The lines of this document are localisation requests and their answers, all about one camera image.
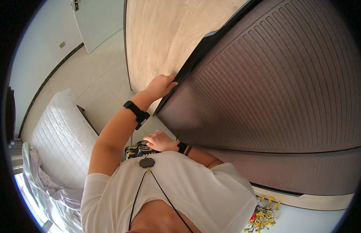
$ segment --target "white wall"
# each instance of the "white wall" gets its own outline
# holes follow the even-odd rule
[[[317,211],[281,205],[275,213],[277,220],[275,226],[268,226],[267,233],[330,233],[346,210]]]
[[[10,86],[15,91],[16,135],[38,88],[81,43],[71,0],[47,0],[25,32],[12,66]]]

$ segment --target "dark stone pendant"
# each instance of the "dark stone pendant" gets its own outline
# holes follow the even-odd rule
[[[153,158],[145,157],[144,159],[141,159],[139,161],[139,165],[142,168],[149,168],[149,167],[153,167],[153,165],[155,165],[155,161],[153,160]]]

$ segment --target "left hand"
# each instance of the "left hand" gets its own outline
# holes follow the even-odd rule
[[[179,147],[178,141],[171,140],[164,132],[161,130],[156,130],[156,133],[151,133],[148,136],[145,136],[143,140],[148,141],[147,146],[150,148],[164,152],[164,151],[178,151]]]
[[[169,94],[173,87],[178,85],[178,82],[173,82],[175,75],[159,75],[152,79],[150,84],[144,90],[151,100],[156,101]]]

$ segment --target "white shirt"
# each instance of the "white shirt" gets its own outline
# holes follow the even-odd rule
[[[167,151],[151,155],[151,171],[174,207],[203,233],[242,232],[257,205],[250,183],[230,163],[212,169],[187,156]],[[85,233],[127,232],[132,205],[146,169],[143,157],[121,163],[110,177],[93,173],[86,177],[81,204]],[[153,200],[169,202],[151,173],[143,179],[132,219]]]

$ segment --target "black cord necklace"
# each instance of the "black cord necklace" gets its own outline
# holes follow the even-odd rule
[[[147,168],[146,172],[144,173],[143,177],[142,177],[142,180],[140,182],[140,185],[139,185],[139,188],[138,188],[138,191],[136,192],[136,196],[135,196],[135,199],[134,199],[134,203],[133,203],[133,208],[131,209],[131,214],[130,214],[130,220],[129,220],[129,231],[130,231],[130,225],[131,225],[131,218],[133,216],[133,212],[134,212],[134,205],[135,205],[135,202],[136,202],[136,198],[138,197],[138,193],[139,193],[139,190],[140,190],[140,187],[142,186],[142,182],[143,182],[143,179],[144,179],[144,176],[146,175],[146,173],[148,172],[151,172],[153,178],[155,179],[156,183],[158,184],[159,188],[161,189],[162,193],[165,195],[166,199],[168,200],[168,202],[170,203],[170,205],[173,207],[174,211],[177,213],[177,215],[180,217],[180,219],[183,221],[183,223],[187,226],[188,230],[193,233],[193,231],[191,230],[191,228],[187,225],[187,223],[183,220],[183,218],[180,216],[180,214],[178,213],[178,211],[175,209],[174,205],[170,202],[169,198],[167,198],[164,190],[162,190],[160,184],[157,182],[157,179],[155,177],[155,175],[152,173],[152,171],[149,169],[149,167],[153,167],[154,165],[154,160],[153,158],[144,158],[144,159],[141,159],[140,162],[139,162],[140,166],[143,167],[143,168]]]

